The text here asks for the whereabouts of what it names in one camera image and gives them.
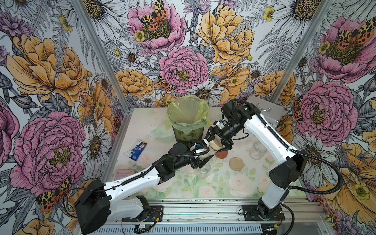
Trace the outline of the glass jar beige lid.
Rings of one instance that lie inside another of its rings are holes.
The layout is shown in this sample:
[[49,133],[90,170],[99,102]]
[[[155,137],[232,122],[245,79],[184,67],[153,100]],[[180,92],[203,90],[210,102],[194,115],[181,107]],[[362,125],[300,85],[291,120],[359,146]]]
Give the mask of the glass jar beige lid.
[[199,144],[200,146],[194,150],[194,153],[201,160],[204,160],[210,157],[211,155],[214,155],[216,152],[222,149],[222,143],[218,138],[215,138],[212,141],[203,139],[201,140],[201,142],[199,142]]
[[267,149],[261,142],[254,143],[250,150],[250,156],[254,160],[262,159],[266,153]]

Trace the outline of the glass jar orange lid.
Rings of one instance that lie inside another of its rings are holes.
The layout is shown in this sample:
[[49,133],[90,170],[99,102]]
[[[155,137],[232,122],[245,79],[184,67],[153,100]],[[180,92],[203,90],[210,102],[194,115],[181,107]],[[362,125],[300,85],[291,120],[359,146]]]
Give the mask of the glass jar orange lid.
[[200,179],[205,179],[210,175],[211,172],[211,165],[210,163],[206,163],[203,167],[197,168],[195,170],[195,174]]

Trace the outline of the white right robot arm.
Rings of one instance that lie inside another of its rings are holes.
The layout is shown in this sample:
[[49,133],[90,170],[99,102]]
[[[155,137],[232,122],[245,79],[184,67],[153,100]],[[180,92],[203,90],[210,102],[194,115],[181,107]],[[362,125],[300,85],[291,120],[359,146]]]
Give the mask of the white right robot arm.
[[232,138],[247,130],[263,144],[277,164],[269,171],[271,182],[257,206],[258,216],[267,220],[287,197],[292,183],[303,173],[306,160],[267,122],[254,104],[234,99],[222,106],[221,112],[222,119],[208,129],[205,143],[217,152],[229,151],[234,144]]

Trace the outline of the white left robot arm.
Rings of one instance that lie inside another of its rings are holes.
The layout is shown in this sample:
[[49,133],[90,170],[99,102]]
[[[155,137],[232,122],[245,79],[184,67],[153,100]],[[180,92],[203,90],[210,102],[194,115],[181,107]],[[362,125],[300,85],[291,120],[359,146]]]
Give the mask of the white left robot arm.
[[144,189],[167,182],[175,176],[176,170],[185,166],[202,168],[213,155],[214,150],[206,144],[188,147],[177,143],[167,154],[138,173],[105,183],[97,179],[80,188],[82,194],[76,200],[74,209],[81,233],[88,235],[108,220],[144,220],[150,209],[145,198],[137,196],[123,206],[119,203]]

